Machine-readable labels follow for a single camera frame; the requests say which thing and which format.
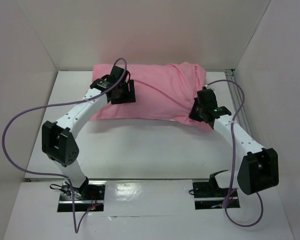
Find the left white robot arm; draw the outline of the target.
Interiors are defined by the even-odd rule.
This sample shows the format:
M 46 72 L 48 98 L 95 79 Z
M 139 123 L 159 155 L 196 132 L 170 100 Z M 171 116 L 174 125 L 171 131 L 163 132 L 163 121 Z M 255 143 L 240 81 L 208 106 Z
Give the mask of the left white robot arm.
M 90 85 L 82 100 L 64 116 L 54 122 L 46 121 L 41 128 L 41 149 L 65 176 L 71 194 L 78 200 L 87 197 L 89 179 L 78 163 L 79 147 L 76 138 L 84 125 L 101 108 L 128 104 L 136 101 L 132 79 L 122 80 L 113 87 L 117 79 L 111 75 L 98 78 Z

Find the pink satin pillowcase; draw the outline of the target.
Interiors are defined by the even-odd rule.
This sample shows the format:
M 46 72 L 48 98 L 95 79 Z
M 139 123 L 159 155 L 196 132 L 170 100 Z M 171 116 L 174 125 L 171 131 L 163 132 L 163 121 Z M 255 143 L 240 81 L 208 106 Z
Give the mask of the pink satin pillowcase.
M 127 70 L 134 81 L 133 103 L 108 103 L 91 119 L 172 120 L 210 132 L 205 122 L 189 118 L 197 92 L 206 84 L 206 70 L 198 64 L 142 65 L 129 64 Z

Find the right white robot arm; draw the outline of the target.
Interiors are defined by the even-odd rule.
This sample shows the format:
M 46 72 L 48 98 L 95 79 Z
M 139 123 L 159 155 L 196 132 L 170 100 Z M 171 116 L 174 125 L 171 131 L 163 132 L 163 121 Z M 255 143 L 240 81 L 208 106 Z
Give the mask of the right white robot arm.
M 205 122 L 235 147 L 235 161 L 239 170 L 234 172 L 237 187 L 246 195 L 275 187 L 279 184 L 278 154 L 273 148 L 266 149 L 235 121 L 231 112 L 218 106 L 212 89 L 197 92 L 189 118 Z

